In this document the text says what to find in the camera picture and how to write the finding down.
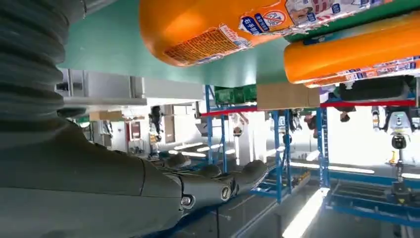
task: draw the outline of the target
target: metal beam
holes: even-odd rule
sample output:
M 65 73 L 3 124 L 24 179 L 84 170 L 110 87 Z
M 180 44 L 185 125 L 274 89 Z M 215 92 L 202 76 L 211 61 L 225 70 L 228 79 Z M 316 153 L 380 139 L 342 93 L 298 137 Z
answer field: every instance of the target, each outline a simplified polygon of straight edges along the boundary
M 205 86 L 205 91 L 206 91 L 206 110 L 207 110 L 207 113 L 210 112 L 210 96 L 209 96 L 209 90 L 210 90 L 210 86 L 209 85 L 206 85 Z M 207 146 L 208 147 L 211 147 L 211 137 L 213 137 L 212 118 L 211 117 L 207 117 Z M 208 151 L 207 159 L 208 159 L 208 163 L 209 164 L 213 164 L 213 150 L 209 150 Z

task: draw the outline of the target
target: blue shelf post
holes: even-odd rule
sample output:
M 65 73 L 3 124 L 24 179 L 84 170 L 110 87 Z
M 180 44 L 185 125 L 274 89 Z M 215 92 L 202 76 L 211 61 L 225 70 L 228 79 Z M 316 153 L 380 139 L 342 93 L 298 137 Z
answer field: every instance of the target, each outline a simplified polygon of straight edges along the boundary
M 284 124 L 285 124 L 285 149 L 284 149 L 284 158 L 286 159 L 287 165 L 287 187 L 289 188 L 289 194 L 292 193 L 292 173 L 290 171 L 290 111 L 285 111 L 285 118 L 284 118 Z
M 210 85 L 205 86 L 206 91 L 206 110 L 210 112 Z M 207 117 L 207 146 L 211 147 L 211 138 L 213 137 L 213 124 L 212 117 Z M 213 150 L 208 151 L 207 156 L 208 164 L 213 164 Z
M 276 199 L 278 203 L 281 203 L 281 174 L 283 172 L 283 166 L 280 161 L 280 151 L 277 150 L 280 147 L 280 139 L 278 136 L 278 111 L 271 112 L 271 116 L 274 120 L 274 147 L 276 149 Z
M 225 138 L 225 131 L 224 131 L 224 119 L 225 115 L 221 115 L 221 123 L 222 123 L 222 139 L 221 144 L 222 146 L 222 153 L 223 153 L 223 172 L 227 173 L 227 158 L 226 158 L 226 138 Z
M 316 129 L 319 151 L 319 185 L 321 187 L 329 187 L 328 124 L 326 108 L 318 108 L 316 111 Z

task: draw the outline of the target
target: person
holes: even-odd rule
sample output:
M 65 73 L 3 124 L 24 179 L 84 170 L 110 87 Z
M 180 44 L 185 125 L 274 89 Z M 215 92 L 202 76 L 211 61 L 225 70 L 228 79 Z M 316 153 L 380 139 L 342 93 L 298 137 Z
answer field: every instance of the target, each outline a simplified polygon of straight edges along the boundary
M 349 113 L 356 111 L 355 107 L 335 107 L 335 109 L 337 109 L 338 111 L 341 112 L 341 114 L 340 114 L 340 121 L 341 122 L 350 121 Z
M 328 94 L 328 99 L 337 99 L 338 96 L 336 95 L 336 92 L 332 92 Z M 340 114 L 340 121 L 341 122 L 348 122 L 350 121 L 350 116 L 349 113 L 350 112 L 355 112 L 356 108 L 354 106 L 349 106 L 349 107 L 334 107 L 335 109 L 337 109 L 339 112 L 341 112 Z
M 316 129 L 316 115 L 306 115 L 304 122 L 308 125 L 309 130 L 314 130 L 313 137 L 318 138 L 318 130 Z

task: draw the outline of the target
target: green shelf board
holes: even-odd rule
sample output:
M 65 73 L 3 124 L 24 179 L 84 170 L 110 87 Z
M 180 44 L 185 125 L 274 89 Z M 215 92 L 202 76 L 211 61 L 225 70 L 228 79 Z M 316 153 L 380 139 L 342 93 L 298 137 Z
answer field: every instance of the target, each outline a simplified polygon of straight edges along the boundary
M 174 67 L 159 61 L 149 53 L 140 37 L 139 2 L 119 0 L 73 24 L 66 46 L 67 58 L 59 66 L 221 87 L 287 81 L 283 51 L 289 42 L 284 38 L 198 66 Z M 385 12 L 388 15 L 420 6 L 420 0 L 396 0 L 391 4 L 393 8 L 389 7 L 390 10 Z M 377 19 L 378 15 L 384 18 L 385 14 L 381 13 L 380 8 L 385 6 L 365 12 L 363 21 L 349 17 L 340 20 L 344 21 L 343 24 L 337 22 L 335 27 L 341 29 L 363 24 Z

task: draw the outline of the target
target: black object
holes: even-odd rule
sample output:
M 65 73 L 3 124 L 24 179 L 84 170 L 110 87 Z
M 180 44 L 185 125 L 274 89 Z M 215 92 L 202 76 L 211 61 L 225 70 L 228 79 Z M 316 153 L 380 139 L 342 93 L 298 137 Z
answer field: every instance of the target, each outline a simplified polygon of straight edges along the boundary
M 153 106 L 152 109 L 151 109 L 151 113 L 149 114 L 149 118 L 152 121 L 152 123 L 155 125 L 156 133 L 158 134 L 158 136 L 162 132 L 160 130 L 161 116 L 163 116 L 163 114 L 160 112 L 160 106 Z M 161 140 L 162 140 L 162 138 L 160 136 L 157 137 L 158 142 L 161 141 Z
M 353 83 L 352 89 L 347 89 L 345 84 L 340 84 L 338 92 L 341 99 L 346 102 L 405 100 L 410 92 L 407 81 L 411 79 L 414 79 L 414 76 L 360 80 Z
M 286 135 L 283 135 L 283 143 L 284 144 L 286 144 L 286 138 L 287 138 L 287 136 Z M 289 135 L 289 138 L 290 138 L 290 143 L 292 143 L 292 136 Z
M 391 141 L 392 141 L 392 147 L 394 147 L 397 150 L 402 150 L 407 147 L 406 139 L 401 134 L 394 135 Z
M 57 110 L 57 114 L 62 118 L 77 118 L 86 113 L 86 108 L 63 108 Z
M 396 203 L 401 205 L 410 204 L 412 199 L 411 192 L 403 182 L 393 182 L 391 193 Z
M 414 132 L 416 130 L 416 127 L 413 124 L 413 117 L 412 117 L 412 110 L 410 107 L 407 106 L 401 106 L 401 107 L 386 107 L 385 108 L 385 114 L 386 114 L 386 118 L 385 118 L 385 124 L 383 125 L 383 128 L 381 128 L 381 130 L 384 130 L 385 132 L 388 131 L 389 128 L 389 121 L 391 120 L 391 115 L 394 112 L 403 112 L 407 115 L 408 121 L 410 122 L 411 125 L 411 131 Z

